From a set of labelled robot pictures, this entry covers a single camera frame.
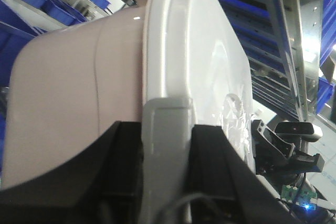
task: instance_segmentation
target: green circuit board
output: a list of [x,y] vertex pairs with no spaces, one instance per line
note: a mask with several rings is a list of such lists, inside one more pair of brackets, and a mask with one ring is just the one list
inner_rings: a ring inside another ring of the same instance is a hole
[[[281,190],[281,200],[292,203],[296,197],[296,194],[298,192],[298,188],[295,186],[289,186],[289,185],[283,185]],[[316,205],[310,202],[310,199],[317,198],[317,193],[314,193],[313,191],[309,190],[302,190],[299,198],[296,202],[296,205],[306,208],[307,210],[315,210]]]

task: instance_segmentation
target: white cable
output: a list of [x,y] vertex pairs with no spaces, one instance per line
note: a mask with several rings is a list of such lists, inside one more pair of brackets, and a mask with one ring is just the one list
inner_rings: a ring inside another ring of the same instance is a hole
[[336,210],[336,206],[324,199],[310,199],[310,203],[316,204],[319,207],[325,208],[325,209],[329,209],[329,210]]

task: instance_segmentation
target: black cable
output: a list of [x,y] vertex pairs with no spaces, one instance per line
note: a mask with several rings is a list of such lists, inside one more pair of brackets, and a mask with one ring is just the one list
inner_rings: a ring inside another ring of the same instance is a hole
[[202,201],[211,211],[213,211],[215,215],[220,217],[222,220],[228,220],[228,217],[221,211],[216,202],[210,196],[203,193],[193,193],[188,194],[164,207],[156,216],[154,223],[164,224],[167,220],[167,217],[172,215],[174,211],[194,200]]
[[327,220],[326,222],[324,222],[323,224],[328,224],[329,223],[329,221],[331,221],[334,217],[335,217],[335,215],[336,215],[336,213],[334,213],[334,215],[333,216],[331,216],[331,218],[329,219],[329,220]]
[[290,213],[290,214],[292,213],[293,208],[294,208],[294,206],[296,205],[296,202],[298,201],[298,199],[299,199],[299,197],[300,197],[300,194],[301,194],[303,185],[305,184],[305,181],[306,181],[306,175],[307,175],[306,173],[303,174],[303,179],[302,179],[301,185],[300,185],[300,187],[299,187],[299,189],[298,189],[298,192],[297,192],[296,195],[295,195],[295,198],[294,198],[294,200],[293,200],[293,202],[292,202],[292,206],[289,208],[289,213]]

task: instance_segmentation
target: white wall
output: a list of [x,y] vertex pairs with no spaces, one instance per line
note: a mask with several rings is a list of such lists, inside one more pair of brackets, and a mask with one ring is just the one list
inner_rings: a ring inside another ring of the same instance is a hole
[[276,116],[275,112],[255,100],[253,100],[253,114],[266,124]]

